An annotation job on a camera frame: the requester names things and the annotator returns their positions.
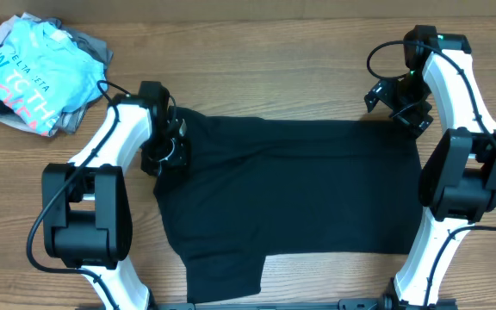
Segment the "black t-shirt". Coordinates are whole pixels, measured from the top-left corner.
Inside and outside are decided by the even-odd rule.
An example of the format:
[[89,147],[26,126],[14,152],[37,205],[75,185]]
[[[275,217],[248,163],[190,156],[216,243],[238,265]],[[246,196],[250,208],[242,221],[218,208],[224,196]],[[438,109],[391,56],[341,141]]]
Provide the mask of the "black t-shirt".
[[159,176],[191,303],[255,295],[268,256],[407,254],[423,211],[416,143],[391,121],[277,121],[180,108],[187,170]]

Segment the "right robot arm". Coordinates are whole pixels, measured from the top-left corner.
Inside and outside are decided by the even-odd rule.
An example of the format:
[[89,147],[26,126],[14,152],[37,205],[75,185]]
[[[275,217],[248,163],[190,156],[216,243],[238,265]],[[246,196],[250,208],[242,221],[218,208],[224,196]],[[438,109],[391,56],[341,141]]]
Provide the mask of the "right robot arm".
[[[496,208],[496,121],[483,102],[473,74],[472,49],[463,34],[441,34],[417,25],[399,45],[407,73],[380,77],[364,97],[378,102],[391,119],[419,137],[437,109],[443,130],[421,171],[418,198],[423,213],[404,265],[377,299],[346,299],[343,309],[455,309],[439,289],[457,248],[482,216]],[[433,96],[433,105],[427,101]]]

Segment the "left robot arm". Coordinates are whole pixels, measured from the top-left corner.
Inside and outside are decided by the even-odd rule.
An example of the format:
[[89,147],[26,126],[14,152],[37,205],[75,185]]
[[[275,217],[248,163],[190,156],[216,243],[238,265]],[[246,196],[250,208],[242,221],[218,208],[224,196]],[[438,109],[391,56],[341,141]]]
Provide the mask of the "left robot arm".
[[153,177],[188,169],[187,126],[177,112],[160,82],[144,81],[135,94],[120,89],[86,147],[43,170],[42,210],[27,239],[36,269],[85,277],[104,309],[155,308],[129,257],[133,220],[125,175],[137,153]]

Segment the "light blue printed t-shirt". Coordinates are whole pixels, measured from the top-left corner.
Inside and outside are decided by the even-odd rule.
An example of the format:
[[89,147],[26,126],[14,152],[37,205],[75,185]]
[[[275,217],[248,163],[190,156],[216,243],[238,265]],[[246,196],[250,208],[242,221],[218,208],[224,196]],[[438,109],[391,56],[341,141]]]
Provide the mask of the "light blue printed t-shirt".
[[103,63],[50,22],[19,20],[0,47],[0,100],[39,135],[100,97],[104,80]]

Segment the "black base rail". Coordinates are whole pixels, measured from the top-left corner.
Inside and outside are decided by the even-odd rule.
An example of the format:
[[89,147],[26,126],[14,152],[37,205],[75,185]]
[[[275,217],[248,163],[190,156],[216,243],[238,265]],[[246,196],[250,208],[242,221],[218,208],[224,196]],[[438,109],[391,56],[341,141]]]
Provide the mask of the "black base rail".
[[421,309],[457,310],[455,300],[439,301],[428,307],[395,304],[384,295],[380,298],[342,299],[336,302],[308,302],[308,303],[253,303],[253,304],[219,304],[195,305],[192,303],[163,303],[151,306],[156,310],[421,310]]

